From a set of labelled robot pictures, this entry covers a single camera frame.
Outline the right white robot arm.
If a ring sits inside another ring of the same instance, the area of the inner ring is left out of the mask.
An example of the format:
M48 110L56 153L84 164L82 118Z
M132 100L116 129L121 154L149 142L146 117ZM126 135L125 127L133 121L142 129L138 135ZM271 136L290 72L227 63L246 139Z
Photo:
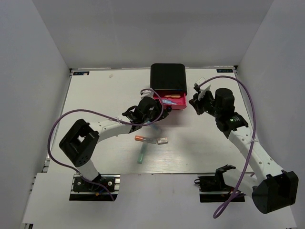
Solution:
M219 88L213 94L209 88L199 89L189 101L198 115L208 113L215 118L217 128L244 156L254 176L244 176L235 166L225 165L216 169L213 180L202 183L202 191L227 190L239 184L238 190L252 198L257 209L267 214L295 203L298 176L286 172L252 139L251 128L235 111L234 95L230 89Z

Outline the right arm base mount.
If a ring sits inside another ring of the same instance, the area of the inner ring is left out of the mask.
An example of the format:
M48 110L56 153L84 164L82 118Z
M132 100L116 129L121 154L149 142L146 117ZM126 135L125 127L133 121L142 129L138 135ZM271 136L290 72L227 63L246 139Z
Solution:
M216 169L213 175L198 176L194 184L199 188L201 203L224 203L234 193L234 186L224 182L223 173L236 169L232 165L225 165Z

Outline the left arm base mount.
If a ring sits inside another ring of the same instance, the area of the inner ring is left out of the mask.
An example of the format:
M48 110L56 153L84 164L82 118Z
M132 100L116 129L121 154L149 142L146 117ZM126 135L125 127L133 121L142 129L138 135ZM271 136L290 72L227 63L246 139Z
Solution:
M112 197L108 194L105 188L90 184L84 181L80 175L75 174L72 180L69 201L94 201L94 202L112 202L119 193L120 175L102 175L100 183L105 186Z

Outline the blue transparent correction tape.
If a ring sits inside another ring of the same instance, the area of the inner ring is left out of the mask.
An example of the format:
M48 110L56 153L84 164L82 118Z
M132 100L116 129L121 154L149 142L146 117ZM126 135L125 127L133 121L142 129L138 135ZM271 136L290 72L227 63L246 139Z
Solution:
M162 102L163 102L163 104L165 104L165 105L177 105L177 103L175 103L175 102L173 102L173 101L170 101L170 100L162 99Z

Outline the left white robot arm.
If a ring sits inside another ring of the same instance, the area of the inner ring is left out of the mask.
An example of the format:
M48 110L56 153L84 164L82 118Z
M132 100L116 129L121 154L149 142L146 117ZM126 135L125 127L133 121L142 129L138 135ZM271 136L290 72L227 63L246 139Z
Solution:
M163 106L159 99L144 97L138 105L128 108L114 121L89 123L77 120L59 143L60 149L85 178L89 190L96 190L101 184L101 175L95 168L91 157L96 145L108 138L130 134L168 116L172 108Z

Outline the light blue glue stick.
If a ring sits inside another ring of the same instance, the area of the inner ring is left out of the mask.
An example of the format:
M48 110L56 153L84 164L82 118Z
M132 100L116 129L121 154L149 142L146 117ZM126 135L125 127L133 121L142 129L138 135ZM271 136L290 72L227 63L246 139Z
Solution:
M151 124L149 127L153 130L155 134L160 134L162 132L161 128L156 124Z

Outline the orange transparent correction tape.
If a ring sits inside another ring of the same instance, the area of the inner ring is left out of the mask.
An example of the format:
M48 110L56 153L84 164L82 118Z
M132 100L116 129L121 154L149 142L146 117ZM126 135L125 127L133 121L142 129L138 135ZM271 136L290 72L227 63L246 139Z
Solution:
M164 98L166 98L166 99L180 99L181 96L179 94L172 94L172 95L165 95Z

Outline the pink drawer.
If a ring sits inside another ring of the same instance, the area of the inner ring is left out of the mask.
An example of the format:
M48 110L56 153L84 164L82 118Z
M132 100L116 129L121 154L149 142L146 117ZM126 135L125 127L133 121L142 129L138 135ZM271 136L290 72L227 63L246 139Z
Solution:
M156 90L157 94L160 96L161 99L170 100L177 105L165 105L163 104L164 109L170 107L172 110L183 110L187 107L186 96L187 92L179 91L179 90ZM179 94L181 96L180 99L166 99L164 98L165 95L172 95L172 94Z

